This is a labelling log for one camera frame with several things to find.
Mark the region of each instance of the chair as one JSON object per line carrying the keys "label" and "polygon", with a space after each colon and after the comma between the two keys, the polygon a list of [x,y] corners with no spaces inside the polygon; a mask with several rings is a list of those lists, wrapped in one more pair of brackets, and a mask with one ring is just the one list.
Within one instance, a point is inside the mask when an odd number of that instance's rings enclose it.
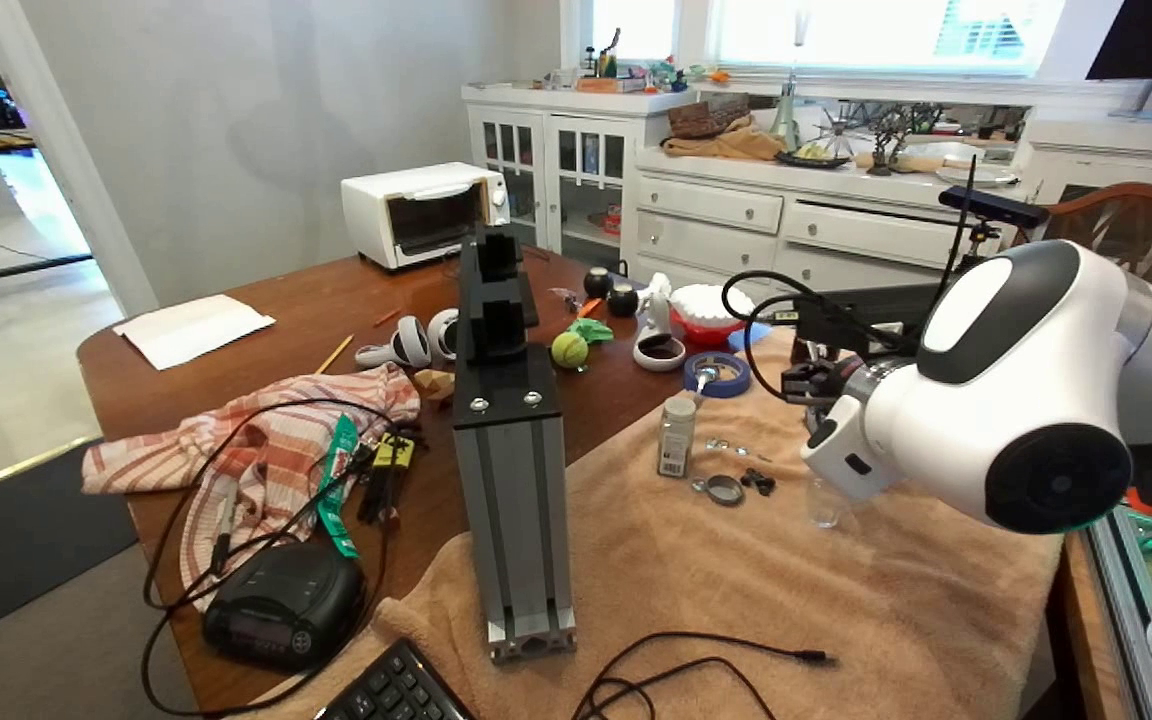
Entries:
{"label": "chair", "polygon": [[1051,204],[1049,219],[1019,228],[1012,244],[1042,235],[1074,238],[1152,283],[1152,182],[1106,182]]}

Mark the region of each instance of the keyboard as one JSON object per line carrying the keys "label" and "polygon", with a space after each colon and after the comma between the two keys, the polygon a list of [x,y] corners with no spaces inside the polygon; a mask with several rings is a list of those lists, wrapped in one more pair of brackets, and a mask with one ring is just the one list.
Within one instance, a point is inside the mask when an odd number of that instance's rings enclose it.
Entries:
{"label": "keyboard", "polygon": [[410,638],[396,638],[377,657],[317,720],[472,720],[458,697],[418,657]]}

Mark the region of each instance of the green ball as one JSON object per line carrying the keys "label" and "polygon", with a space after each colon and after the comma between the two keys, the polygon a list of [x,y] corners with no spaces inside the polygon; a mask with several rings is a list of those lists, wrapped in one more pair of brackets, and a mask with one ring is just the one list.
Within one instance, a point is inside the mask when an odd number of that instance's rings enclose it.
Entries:
{"label": "green ball", "polygon": [[589,344],[580,332],[558,332],[550,344],[548,344],[548,357],[555,367],[584,367],[589,360]]}

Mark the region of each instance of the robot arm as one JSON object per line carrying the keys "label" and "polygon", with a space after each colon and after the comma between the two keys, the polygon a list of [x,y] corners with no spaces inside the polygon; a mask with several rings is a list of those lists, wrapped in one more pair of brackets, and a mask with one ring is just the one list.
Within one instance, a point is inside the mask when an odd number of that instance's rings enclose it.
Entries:
{"label": "robot arm", "polygon": [[847,497],[914,481],[1015,533],[1104,514],[1152,466],[1152,283],[1056,238],[972,267],[912,364],[847,378],[805,461]]}

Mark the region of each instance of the window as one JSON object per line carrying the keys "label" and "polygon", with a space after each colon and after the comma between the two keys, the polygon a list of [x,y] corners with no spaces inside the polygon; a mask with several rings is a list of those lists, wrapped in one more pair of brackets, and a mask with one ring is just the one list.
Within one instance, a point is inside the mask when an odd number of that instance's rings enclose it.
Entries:
{"label": "window", "polygon": [[618,54],[626,58],[680,54],[728,69],[1037,76],[1064,4],[589,0],[589,42],[599,49],[618,27]]}

